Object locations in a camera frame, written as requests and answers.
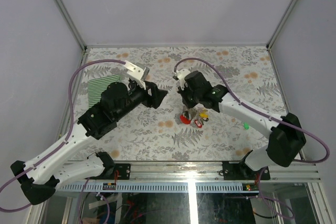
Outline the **grey red key ring holder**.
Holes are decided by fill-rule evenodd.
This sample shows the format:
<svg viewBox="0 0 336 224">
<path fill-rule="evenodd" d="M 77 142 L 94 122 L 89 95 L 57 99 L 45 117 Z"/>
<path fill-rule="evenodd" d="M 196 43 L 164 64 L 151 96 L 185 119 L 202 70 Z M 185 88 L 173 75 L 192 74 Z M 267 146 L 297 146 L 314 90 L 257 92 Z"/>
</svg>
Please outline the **grey red key ring holder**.
<svg viewBox="0 0 336 224">
<path fill-rule="evenodd" d="M 179 119 L 183 124 L 189 125 L 196 116 L 197 116 L 197 110 L 195 108 L 188 109 L 187 107 L 185 107 L 183 108 L 182 113 L 179 116 Z"/>
</svg>

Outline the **red key tag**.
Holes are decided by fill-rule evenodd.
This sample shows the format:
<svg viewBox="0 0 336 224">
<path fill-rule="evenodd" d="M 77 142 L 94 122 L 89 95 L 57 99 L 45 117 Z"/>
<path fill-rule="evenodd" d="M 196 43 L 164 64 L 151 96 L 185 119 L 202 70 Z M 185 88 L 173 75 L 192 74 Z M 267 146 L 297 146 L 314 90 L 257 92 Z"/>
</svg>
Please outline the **red key tag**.
<svg viewBox="0 0 336 224">
<path fill-rule="evenodd" d="M 196 126 L 198 128 L 202 128 L 203 127 L 203 121 L 202 120 L 195 120 L 194 123 L 196 124 Z"/>
</svg>

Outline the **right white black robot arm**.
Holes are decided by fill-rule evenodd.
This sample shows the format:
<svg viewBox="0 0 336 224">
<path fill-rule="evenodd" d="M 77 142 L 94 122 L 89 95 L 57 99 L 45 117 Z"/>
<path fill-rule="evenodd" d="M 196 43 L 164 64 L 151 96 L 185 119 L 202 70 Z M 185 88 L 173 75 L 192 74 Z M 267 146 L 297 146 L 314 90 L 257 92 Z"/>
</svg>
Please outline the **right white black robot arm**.
<svg viewBox="0 0 336 224">
<path fill-rule="evenodd" d="M 239 162 L 240 175 L 245 179 L 253 178 L 266 166 L 288 167 L 306 143 L 299 131 L 299 120 L 291 113 L 286 116 L 271 114 L 236 97 L 226 86 L 212 86 L 199 71 L 176 71 L 174 79 L 179 82 L 178 93 L 187 108 L 201 104 L 248 123 L 268 139 L 266 146 L 248 152 Z"/>
</svg>

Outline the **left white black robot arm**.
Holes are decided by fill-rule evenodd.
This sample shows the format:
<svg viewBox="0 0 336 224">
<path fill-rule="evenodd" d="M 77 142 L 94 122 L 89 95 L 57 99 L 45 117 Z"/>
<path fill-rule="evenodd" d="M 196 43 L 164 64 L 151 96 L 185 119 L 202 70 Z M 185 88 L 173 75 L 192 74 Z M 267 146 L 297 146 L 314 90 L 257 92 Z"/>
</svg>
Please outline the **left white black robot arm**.
<svg viewBox="0 0 336 224">
<path fill-rule="evenodd" d="M 32 205 L 49 199 L 57 189 L 84 178 L 109 179 L 116 165 L 107 152 L 97 152 L 86 160 L 66 165 L 79 150 L 101 139 L 117 127 L 117 122 L 140 104 L 157 109 L 168 91 L 153 82 L 145 86 L 130 80 L 128 85 L 113 82 L 102 92 L 98 103 L 88 109 L 72 129 L 35 158 L 16 161 L 10 168 Z"/>
</svg>

